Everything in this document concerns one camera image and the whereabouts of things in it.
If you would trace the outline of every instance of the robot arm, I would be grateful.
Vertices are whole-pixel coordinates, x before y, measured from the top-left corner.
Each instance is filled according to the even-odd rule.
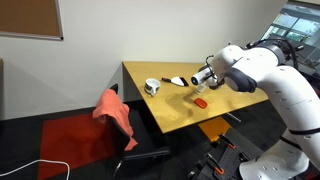
[[[192,77],[194,85],[212,78],[211,89],[224,82],[239,92],[260,88],[285,122],[287,130],[274,146],[240,165],[243,179],[289,179],[304,172],[309,159],[320,168],[320,100],[296,69],[280,66],[284,61],[276,45],[245,50],[231,45]]]

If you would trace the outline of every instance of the red mat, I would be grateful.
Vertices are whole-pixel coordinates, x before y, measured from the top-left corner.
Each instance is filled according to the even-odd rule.
[[[106,124],[84,114],[44,122],[40,159],[63,161],[71,169],[111,157],[114,150]],[[63,164],[40,163],[38,179],[67,172]]]

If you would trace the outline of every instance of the white cable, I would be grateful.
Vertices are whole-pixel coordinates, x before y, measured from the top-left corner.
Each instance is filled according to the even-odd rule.
[[[25,167],[27,167],[27,166],[30,166],[31,164],[34,164],[34,163],[36,163],[36,162],[46,162],[46,163],[56,163],[56,164],[64,164],[64,165],[66,165],[67,168],[68,168],[68,173],[67,173],[67,178],[66,178],[66,180],[69,179],[70,166],[69,166],[68,163],[62,162],[62,161],[50,161],[50,160],[45,160],[45,159],[38,159],[38,160],[32,161],[31,163],[28,163],[28,164],[26,164],[26,165],[24,165],[24,166],[21,166],[21,167],[15,169],[15,170],[12,170],[12,171],[7,172],[7,173],[4,173],[4,174],[0,174],[0,177],[9,175],[9,174],[14,173],[14,172],[16,172],[16,171],[19,171],[20,169],[23,169],[23,168],[25,168]]]

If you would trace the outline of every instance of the red towel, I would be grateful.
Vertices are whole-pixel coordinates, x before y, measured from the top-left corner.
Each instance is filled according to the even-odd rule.
[[[114,90],[106,90],[100,97],[96,109],[93,111],[93,118],[97,119],[100,123],[105,123],[108,116],[113,117],[121,128],[130,136],[130,142],[125,150],[131,150],[137,141],[132,138],[133,130],[129,122],[129,107],[122,103],[119,96]]]

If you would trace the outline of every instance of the yellow table surface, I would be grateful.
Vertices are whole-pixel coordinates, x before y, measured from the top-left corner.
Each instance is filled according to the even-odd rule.
[[[196,94],[191,77],[198,72],[204,63],[124,61],[123,64],[162,133],[199,123],[268,99],[260,89],[254,93],[239,93],[231,90],[227,85],[223,85],[217,90],[207,88],[201,95]],[[161,81],[162,77],[173,78],[176,76],[184,77],[189,86],[181,87]],[[161,82],[161,87],[154,97],[144,91],[147,78],[155,78]],[[194,104],[193,101],[198,97],[208,103],[205,109]]]

